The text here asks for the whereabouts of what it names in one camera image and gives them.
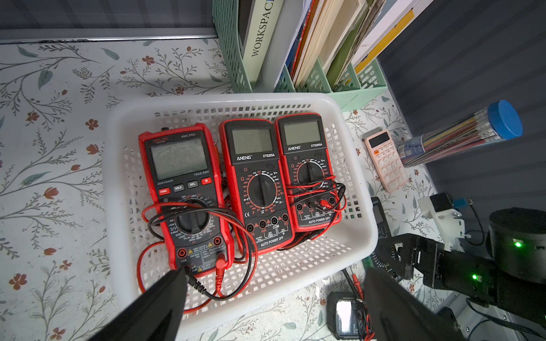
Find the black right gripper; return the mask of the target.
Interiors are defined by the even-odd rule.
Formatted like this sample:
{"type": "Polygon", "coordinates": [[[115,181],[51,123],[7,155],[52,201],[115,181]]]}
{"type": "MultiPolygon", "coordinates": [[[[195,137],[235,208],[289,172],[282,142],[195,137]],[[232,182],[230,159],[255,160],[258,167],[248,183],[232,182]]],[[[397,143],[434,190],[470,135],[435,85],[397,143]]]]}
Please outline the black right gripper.
{"type": "MultiPolygon", "coordinates": [[[[424,285],[446,289],[440,270],[444,244],[416,235],[401,234],[378,240],[376,254],[400,277],[423,274],[424,285]]],[[[365,270],[365,304],[377,340],[463,340],[452,322],[436,315],[379,269],[365,270]]]]}

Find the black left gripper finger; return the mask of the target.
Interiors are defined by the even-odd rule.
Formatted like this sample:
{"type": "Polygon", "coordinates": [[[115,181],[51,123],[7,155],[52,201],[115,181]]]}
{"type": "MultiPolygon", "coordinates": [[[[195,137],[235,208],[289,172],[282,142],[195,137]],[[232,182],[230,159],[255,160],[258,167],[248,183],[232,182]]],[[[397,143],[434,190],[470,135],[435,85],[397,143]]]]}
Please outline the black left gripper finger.
{"type": "Polygon", "coordinates": [[[168,272],[91,340],[175,340],[187,279],[183,269],[168,272]]]}

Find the small black multimeter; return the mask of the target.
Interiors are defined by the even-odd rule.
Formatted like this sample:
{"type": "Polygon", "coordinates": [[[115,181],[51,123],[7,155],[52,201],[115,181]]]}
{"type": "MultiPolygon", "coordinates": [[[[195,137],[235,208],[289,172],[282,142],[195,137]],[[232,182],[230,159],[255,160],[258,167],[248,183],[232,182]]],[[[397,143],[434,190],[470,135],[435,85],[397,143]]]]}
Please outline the small black multimeter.
{"type": "Polygon", "coordinates": [[[374,340],[368,307],[358,277],[343,269],[349,292],[331,292],[326,299],[326,325],[337,340],[374,340]]]}

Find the red ANENG multimeter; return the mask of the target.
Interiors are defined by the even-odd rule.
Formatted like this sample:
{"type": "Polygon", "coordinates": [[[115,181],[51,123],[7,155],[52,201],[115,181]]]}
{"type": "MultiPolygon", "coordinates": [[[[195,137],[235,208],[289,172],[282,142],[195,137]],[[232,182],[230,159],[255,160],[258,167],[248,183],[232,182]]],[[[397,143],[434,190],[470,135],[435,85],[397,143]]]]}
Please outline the red ANENG multimeter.
{"type": "Polygon", "coordinates": [[[321,233],[341,221],[346,189],[334,176],[321,115],[285,115],[274,126],[294,230],[321,233]]]}

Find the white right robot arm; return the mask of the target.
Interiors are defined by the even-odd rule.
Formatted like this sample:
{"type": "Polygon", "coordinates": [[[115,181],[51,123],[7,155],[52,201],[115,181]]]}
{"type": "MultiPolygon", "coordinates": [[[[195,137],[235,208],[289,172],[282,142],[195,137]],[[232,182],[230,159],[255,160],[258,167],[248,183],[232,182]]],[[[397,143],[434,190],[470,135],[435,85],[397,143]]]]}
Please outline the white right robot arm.
{"type": "MultiPolygon", "coordinates": [[[[545,212],[521,207],[489,216],[484,237],[489,257],[449,251],[417,234],[378,241],[375,251],[402,278],[414,271],[429,288],[466,296],[469,308],[494,305],[545,325],[545,212]]],[[[454,320],[426,308],[387,273],[369,269],[365,302],[379,340],[464,340],[454,320]]]]}

